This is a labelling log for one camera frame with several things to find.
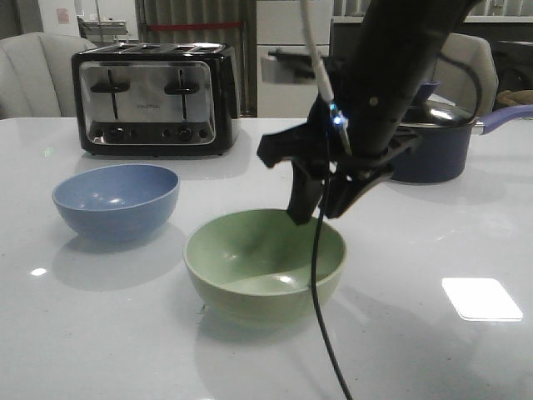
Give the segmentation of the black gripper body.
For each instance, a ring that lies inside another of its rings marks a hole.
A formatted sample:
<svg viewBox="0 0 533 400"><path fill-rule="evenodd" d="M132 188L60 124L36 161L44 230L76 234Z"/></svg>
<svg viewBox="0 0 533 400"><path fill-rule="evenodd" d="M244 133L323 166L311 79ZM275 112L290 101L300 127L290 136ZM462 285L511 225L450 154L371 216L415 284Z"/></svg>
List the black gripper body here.
<svg viewBox="0 0 533 400"><path fill-rule="evenodd" d="M421 137L413 130L399 127L377 155L357 154L343 142L347 129L342 125L346 122L338 111L331 112L329 105L317 98L303 124L263 135L257 156L268 168L281 161L291 161L316 180L325 177L320 167L328 168L330 163L335 163L339 174L365 182L392 175L392 160L402 153L415 151L421 143Z"/></svg>

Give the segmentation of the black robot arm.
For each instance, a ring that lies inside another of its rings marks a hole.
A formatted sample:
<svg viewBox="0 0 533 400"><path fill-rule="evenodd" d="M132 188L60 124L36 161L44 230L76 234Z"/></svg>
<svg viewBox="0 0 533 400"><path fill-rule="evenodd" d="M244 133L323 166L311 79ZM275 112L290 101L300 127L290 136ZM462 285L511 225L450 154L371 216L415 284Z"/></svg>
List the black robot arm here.
<svg viewBox="0 0 533 400"><path fill-rule="evenodd" d="M345 60L328 77L333 102L348 121L333 127L329 103L317 97L306 121L262 137L258 157L292 165L287 214L305 224L319 208L340 217L393 173L392 161L418 142L399 125L451 30L473 1L373 1Z"/></svg>

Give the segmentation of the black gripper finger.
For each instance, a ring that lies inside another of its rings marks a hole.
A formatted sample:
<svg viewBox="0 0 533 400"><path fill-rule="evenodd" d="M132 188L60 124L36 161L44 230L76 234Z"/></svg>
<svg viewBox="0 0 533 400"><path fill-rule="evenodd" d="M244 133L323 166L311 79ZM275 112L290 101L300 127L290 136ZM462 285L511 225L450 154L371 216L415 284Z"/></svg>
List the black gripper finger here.
<svg viewBox="0 0 533 400"><path fill-rule="evenodd" d="M286 209L296 225L308 223L321 200L323 173L291 161L291 196Z"/></svg>
<svg viewBox="0 0 533 400"><path fill-rule="evenodd" d="M326 180L327 195L322 209L328 218L339 218L360 197L375 187L378 183L388 180L393 174L392 166L375 169L335 172Z"/></svg>

